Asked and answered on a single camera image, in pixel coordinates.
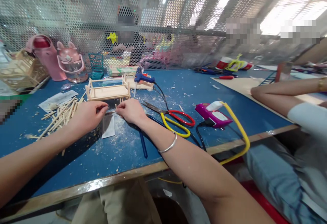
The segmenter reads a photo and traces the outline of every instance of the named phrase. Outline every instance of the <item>yellow scissors handle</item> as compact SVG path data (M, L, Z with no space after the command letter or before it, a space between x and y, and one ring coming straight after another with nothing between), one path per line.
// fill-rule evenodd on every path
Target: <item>yellow scissors handle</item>
M163 124L166 126L166 128L168 130L170 130L171 132L175 132L176 134L178 134L180 137L183 137L183 138L188 138L190 135L191 135L191 132L185 128L184 126L180 125L179 123L176 123L175 121L165 117L165 115L163 113L160 113L160 116L162 118L162 121L163 121ZM180 127L182 130L184 130L186 132L186 134L181 134L181 133L178 133L176 132L175 130L173 130L166 122L166 120L168 122L171 122L172 124L176 125L177 127Z

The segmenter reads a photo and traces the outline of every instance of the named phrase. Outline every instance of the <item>white sleeve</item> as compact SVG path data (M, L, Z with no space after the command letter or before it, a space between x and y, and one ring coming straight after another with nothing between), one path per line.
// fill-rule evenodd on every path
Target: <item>white sleeve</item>
M293 107L287 117L320 141L327 138L327 109L304 102Z

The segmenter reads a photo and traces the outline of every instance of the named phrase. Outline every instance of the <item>khaki pants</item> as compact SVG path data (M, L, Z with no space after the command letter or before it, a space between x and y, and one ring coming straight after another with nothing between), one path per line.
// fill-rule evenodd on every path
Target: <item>khaki pants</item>
M83 196L72 224L161 224L143 180L101 188Z

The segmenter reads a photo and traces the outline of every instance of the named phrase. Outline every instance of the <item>red scissors handle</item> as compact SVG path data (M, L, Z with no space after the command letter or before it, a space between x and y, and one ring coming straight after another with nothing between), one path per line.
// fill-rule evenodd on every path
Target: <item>red scissors handle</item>
M182 118L178 117L175 113L181 114L185 117L187 117L189 120L191 120L191 123L183 120ZM188 114L181 112L181 111L175 111L175 110L169 110L168 114L172 116L174 119L180 121L181 123L188 125L188 126L194 126L195 125L195 120Z

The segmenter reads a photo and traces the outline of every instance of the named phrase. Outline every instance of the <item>rabbit ears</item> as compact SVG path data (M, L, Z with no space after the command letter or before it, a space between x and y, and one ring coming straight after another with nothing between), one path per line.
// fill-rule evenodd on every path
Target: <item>rabbit ears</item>
M77 49L75 47L75 45L72 42L70 42L70 41L68 42L68 47L71 48L71 49ZM58 41L57 42L57 48L60 50L60 49L65 48L65 46L62 44L62 42Z

